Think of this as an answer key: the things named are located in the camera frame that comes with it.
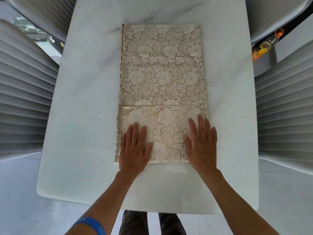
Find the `finger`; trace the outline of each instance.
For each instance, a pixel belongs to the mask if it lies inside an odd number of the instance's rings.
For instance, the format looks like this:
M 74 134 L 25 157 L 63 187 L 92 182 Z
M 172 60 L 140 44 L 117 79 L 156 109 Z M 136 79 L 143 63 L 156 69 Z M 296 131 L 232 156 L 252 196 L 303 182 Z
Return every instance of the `finger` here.
M 131 145 L 137 145 L 137 136 L 138 136 L 138 123 L 134 123 L 133 132 L 131 134 Z
M 207 135 L 207 142 L 212 143 L 212 130 L 211 130 L 211 125 L 208 119 L 204 120 L 205 124 L 205 132 Z
M 126 145 L 125 145 L 126 148 L 131 145 L 131 131 L 132 130 L 133 130 L 133 126 L 132 125 L 128 126 L 128 130 L 126 133 Z
M 138 144 L 137 144 L 139 148 L 143 148 L 143 146 L 145 145 L 146 133 L 147 133 L 147 127 L 143 126 L 141 128 L 139 139 L 138 139 Z
M 206 140 L 204 121 L 201 114 L 198 114 L 198 128 L 199 128 L 199 138 L 201 140 Z
M 185 142 L 186 155 L 187 157 L 189 157 L 191 155 L 191 140 L 187 135 L 185 135 L 184 137 L 184 142 Z
M 212 127 L 212 141 L 213 141 L 213 146 L 216 150 L 216 143 L 217 143 L 217 131 L 215 127 Z
M 120 147 L 121 153 L 125 150 L 125 146 L 126 146 L 126 134 L 124 133 L 121 139 L 121 147 Z
M 145 150 L 145 154 L 144 154 L 144 159 L 146 163 L 148 163 L 150 159 L 152 147 L 153 147 L 153 143 L 152 142 L 148 143 L 146 150 Z
M 198 130 L 192 118 L 188 119 L 190 134 L 191 134 L 191 143 L 194 143 L 198 138 Z

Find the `lace fabric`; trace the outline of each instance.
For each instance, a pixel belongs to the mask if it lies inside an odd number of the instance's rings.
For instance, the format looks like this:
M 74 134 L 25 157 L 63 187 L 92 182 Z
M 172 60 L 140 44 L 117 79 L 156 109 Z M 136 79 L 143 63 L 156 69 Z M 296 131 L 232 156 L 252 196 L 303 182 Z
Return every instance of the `lace fabric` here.
M 129 124 L 147 126 L 150 162 L 185 162 L 188 117 L 207 116 L 200 28 L 124 25 L 115 162 Z

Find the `bottle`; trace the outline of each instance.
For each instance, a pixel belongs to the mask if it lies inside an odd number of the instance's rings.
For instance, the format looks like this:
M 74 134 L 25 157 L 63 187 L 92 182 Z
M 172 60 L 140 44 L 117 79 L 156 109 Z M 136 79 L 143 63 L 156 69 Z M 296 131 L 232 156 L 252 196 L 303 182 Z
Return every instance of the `bottle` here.
M 275 34 L 266 38 L 264 42 L 252 51 L 252 59 L 255 61 L 269 51 L 279 41 L 279 38 L 283 35 L 283 33 L 283 29 L 278 29 L 275 31 Z

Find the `yellow bottle label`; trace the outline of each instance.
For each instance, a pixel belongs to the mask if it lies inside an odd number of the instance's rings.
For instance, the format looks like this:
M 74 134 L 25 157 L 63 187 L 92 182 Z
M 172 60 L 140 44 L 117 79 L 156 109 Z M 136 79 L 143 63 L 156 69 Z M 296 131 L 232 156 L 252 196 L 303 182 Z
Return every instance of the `yellow bottle label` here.
M 257 60 L 259 57 L 261 57 L 264 53 L 269 51 L 269 49 L 264 49 L 262 46 L 257 47 L 253 52 L 252 52 L 252 59 Z

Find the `blue wristband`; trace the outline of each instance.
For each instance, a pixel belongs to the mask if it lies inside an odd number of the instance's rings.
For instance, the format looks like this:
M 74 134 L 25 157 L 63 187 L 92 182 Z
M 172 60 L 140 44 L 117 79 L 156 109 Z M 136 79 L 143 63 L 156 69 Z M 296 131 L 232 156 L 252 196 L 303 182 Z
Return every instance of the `blue wristband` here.
M 97 220 L 95 220 L 94 218 L 81 217 L 79 220 L 76 221 L 76 223 L 74 223 L 74 225 L 72 227 L 74 227 L 75 225 L 77 225 L 79 223 L 85 223 L 88 226 L 92 227 L 92 229 L 97 233 L 97 235 L 106 235 L 101 224 Z

